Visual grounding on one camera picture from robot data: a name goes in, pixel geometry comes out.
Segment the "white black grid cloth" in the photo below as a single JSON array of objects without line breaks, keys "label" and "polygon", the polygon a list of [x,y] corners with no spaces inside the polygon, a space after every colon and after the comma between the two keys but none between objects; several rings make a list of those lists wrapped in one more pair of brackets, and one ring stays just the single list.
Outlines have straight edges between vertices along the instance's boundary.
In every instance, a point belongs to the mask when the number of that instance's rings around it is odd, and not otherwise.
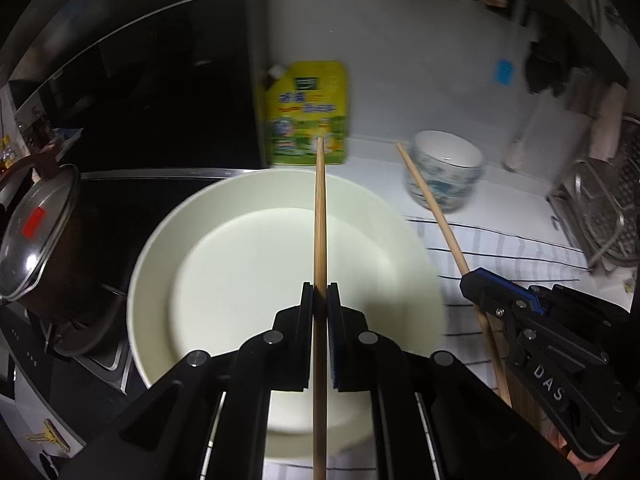
[{"label": "white black grid cloth", "polygon": [[[462,298],[460,272],[433,219],[407,219],[437,269],[446,313],[444,347],[462,361],[489,388],[497,388],[495,374],[468,300]],[[456,223],[454,235],[470,267],[485,268],[523,287],[554,284],[575,286],[586,273],[581,252],[563,245],[504,234]],[[331,456],[330,479],[375,479],[376,463],[371,439]]]}]

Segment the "blue silicone brush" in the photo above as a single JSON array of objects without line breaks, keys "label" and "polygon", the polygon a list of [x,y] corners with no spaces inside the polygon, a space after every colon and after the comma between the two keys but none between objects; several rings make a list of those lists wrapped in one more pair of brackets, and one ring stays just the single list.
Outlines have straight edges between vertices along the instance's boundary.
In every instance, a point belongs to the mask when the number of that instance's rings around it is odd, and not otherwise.
[{"label": "blue silicone brush", "polygon": [[514,64],[510,60],[499,58],[495,70],[495,82],[502,86],[510,86],[514,72]]}]

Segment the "yellow seasoning pouch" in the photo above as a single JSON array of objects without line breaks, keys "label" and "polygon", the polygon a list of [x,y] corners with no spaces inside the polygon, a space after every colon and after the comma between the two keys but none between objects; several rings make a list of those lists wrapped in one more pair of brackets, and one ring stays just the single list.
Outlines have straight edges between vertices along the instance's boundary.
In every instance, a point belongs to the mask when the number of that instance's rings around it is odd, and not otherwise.
[{"label": "yellow seasoning pouch", "polygon": [[267,90],[266,104],[271,165],[314,165],[319,140],[327,164],[345,161],[348,79],[341,62],[291,64]]}]

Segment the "large cream round basin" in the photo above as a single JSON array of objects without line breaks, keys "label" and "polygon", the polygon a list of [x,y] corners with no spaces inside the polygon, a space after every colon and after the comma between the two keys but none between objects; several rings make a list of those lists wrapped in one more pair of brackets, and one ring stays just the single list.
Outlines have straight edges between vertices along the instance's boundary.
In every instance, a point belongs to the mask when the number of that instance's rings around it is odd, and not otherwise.
[{"label": "large cream round basin", "polygon": [[[427,356],[446,314],[407,220],[349,180],[326,180],[328,278],[371,330]],[[128,292],[129,342],[147,385],[187,353],[230,352],[295,306],[312,278],[314,174],[267,170],[187,198],[146,241]]]}]

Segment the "black hanging cloth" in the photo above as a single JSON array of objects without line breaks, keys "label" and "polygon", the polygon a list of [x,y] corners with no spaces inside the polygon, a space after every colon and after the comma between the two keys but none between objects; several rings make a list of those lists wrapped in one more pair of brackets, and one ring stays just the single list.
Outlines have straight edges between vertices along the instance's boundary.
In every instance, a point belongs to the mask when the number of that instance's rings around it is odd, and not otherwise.
[{"label": "black hanging cloth", "polygon": [[532,41],[524,63],[528,92],[538,94],[550,90],[557,98],[565,92],[570,74],[579,62],[579,54],[573,48],[548,41]]}]

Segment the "stainless steel dish rack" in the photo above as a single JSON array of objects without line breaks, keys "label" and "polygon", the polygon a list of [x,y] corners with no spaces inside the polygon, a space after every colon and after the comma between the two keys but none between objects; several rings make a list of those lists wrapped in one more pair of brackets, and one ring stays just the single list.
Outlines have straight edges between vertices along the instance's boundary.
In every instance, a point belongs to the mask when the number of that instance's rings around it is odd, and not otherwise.
[{"label": "stainless steel dish rack", "polygon": [[639,117],[623,114],[613,158],[588,156],[578,148],[547,194],[572,245],[587,266],[634,268],[639,264]]}]

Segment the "pot with glass lid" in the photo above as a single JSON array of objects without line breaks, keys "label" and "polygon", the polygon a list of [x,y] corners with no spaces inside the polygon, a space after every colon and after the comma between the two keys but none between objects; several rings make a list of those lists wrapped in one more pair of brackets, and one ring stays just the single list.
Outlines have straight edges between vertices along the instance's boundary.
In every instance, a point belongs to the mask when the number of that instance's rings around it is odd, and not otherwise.
[{"label": "pot with glass lid", "polygon": [[10,206],[1,237],[1,299],[40,318],[93,320],[107,309],[108,271],[118,254],[114,203],[91,191],[72,164],[20,168],[40,180]]}]

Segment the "stacked blue floral bowls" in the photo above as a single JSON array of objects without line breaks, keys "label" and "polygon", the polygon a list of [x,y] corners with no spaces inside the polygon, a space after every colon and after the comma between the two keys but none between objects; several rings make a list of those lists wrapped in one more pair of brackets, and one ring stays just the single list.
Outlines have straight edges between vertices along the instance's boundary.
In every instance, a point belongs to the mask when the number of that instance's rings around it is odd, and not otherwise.
[{"label": "stacked blue floral bowls", "polygon": [[443,212],[462,208],[484,174],[486,158],[472,142],[453,133],[415,133],[408,153]]}]

